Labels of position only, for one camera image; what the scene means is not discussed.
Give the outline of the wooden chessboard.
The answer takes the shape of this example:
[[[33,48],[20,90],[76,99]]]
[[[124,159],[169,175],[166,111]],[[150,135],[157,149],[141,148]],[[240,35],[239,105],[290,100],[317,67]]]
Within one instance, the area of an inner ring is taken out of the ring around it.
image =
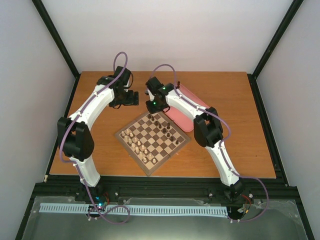
[[[148,177],[190,142],[189,136],[163,112],[151,114],[155,118],[154,121],[148,118],[149,114],[143,113],[115,133],[117,140]],[[128,142],[128,138],[132,139],[135,147]],[[136,153],[136,147],[139,148],[139,153]],[[143,157],[147,158],[147,163],[143,162]],[[156,164],[153,164],[153,158],[156,159]]]

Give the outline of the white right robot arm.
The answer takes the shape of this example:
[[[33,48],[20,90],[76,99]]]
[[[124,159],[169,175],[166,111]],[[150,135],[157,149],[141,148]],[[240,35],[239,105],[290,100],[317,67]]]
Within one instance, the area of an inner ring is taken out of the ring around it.
[[[183,94],[172,83],[162,84],[156,77],[146,82],[150,100],[146,101],[149,113],[175,108],[193,122],[194,139],[205,148],[211,156],[225,185],[225,199],[235,202],[244,190],[240,174],[234,167],[223,139],[222,119],[214,107],[204,107]]]

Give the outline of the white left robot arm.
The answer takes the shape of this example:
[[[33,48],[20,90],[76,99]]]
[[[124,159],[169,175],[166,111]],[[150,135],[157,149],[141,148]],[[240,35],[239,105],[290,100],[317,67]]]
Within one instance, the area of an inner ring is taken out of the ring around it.
[[[139,105],[139,93],[130,89],[133,81],[130,70],[117,66],[112,75],[102,76],[97,81],[93,92],[77,111],[57,122],[59,157],[69,158],[78,171],[80,182],[88,186],[86,195],[95,202],[103,198],[104,188],[98,185],[101,176],[92,157],[95,143],[91,129],[106,107]]]

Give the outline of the pink tray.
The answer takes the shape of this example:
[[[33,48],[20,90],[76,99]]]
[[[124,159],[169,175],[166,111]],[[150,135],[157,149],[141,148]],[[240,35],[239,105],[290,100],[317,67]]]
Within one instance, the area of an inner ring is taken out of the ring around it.
[[[204,103],[200,98],[188,90],[184,85],[180,84],[177,89],[178,92],[181,92],[188,101],[194,105],[199,105],[204,108],[209,108],[209,106]],[[178,127],[180,127],[184,132],[191,132],[194,129],[193,114],[196,112],[196,108],[185,102],[184,100],[178,98],[169,99],[170,110],[166,111],[165,115],[170,118]]]

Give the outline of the black aluminium frame rail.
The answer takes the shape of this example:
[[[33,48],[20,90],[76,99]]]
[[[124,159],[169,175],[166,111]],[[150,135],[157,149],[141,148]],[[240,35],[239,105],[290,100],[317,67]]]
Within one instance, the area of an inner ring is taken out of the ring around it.
[[[256,201],[294,200],[301,202],[298,189],[278,179],[244,180],[244,191],[234,200],[228,200],[226,188],[217,178],[173,178],[173,177],[119,177],[102,176],[96,187],[86,190],[75,175],[49,175],[45,182],[34,186],[31,197],[74,197],[77,201],[115,202],[130,198],[196,199],[206,203],[240,204],[244,196],[252,195]]]

